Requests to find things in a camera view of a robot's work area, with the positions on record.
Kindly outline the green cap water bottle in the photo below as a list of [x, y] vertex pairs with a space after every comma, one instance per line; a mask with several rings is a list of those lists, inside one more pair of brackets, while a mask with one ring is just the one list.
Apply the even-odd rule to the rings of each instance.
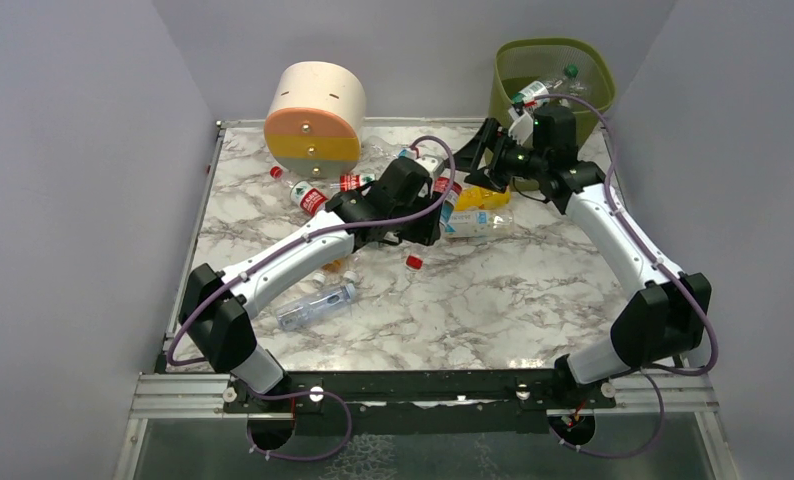
[[[518, 90], [511, 97], [512, 103], [516, 103], [516, 102], [519, 102], [519, 101], [522, 101], [522, 102], [526, 103], [526, 102], [528, 102], [530, 100], [536, 100], [536, 98], [538, 96], [540, 96], [540, 95], [554, 94], [554, 93], [549, 93], [548, 92], [547, 81], [549, 79], [551, 79], [552, 77], [555, 77], [555, 76], [558, 76], [558, 75], [562, 75], [562, 74], [570, 76], [570, 77], [574, 77], [574, 76], [578, 77], [579, 68], [575, 64], [567, 64], [567, 65], [565, 65], [562, 68], [560, 73], [554, 73], [554, 74], [551, 74], [548, 77], [540, 78], [540, 79], [537, 79], [537, 80], [534, 80], [534, 81], [530, 82], [525, 87], [523, 87], [520, 90]], [[541, 105], [542, 103], [546, 103], [546, 102], [548, 102], [548, 99], [537, 101], [537, 105]]]

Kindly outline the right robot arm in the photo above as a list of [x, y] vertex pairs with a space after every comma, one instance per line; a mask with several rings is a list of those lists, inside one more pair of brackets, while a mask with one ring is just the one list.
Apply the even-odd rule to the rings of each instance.
[[514, 126], [484, 120], [454, 155], [468, 184], [502, 191], [513, 179], [537, 182], [553, 204], [592, 241], [616, 276], [628, 303], [602, 339], [555, 361], [554, 381], [565, 393], [635, 371], [697, 348], [712, 286], [667, 259], [624, 214], [604, 171], [578, 157], [576, 118], [562, 105], [525, 117], [524, 146]]

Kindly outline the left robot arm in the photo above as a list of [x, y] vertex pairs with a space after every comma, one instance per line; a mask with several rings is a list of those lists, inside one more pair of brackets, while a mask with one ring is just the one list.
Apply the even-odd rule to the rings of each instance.
[[206, 263], [187, 277], [178, 337], [188, 336], [212, 369], [270, 394], [286, 375], [258, 342], [251, 322], [276, 297], [322, 266], [380, 243], [431, 245], [438, 238], [449, 163], [401, 155], [376, 178], [329, 198], [322, 210], [272, 247], [220, 269]]

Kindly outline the red white label water bottle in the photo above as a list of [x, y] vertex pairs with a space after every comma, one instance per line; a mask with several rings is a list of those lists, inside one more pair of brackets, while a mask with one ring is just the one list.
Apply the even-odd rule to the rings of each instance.
[[458, 182], [454, 182], [450, 190], [446, 192], [449, 179], [447, 177], [438, 177], [433, 185], [434, 196], [443, 197], [443, 203], [440, 207], [439, 224], [442, 232], [448, 228], [449, 220], [458, 202], [458, 198], [462, 192], [462, 186]]

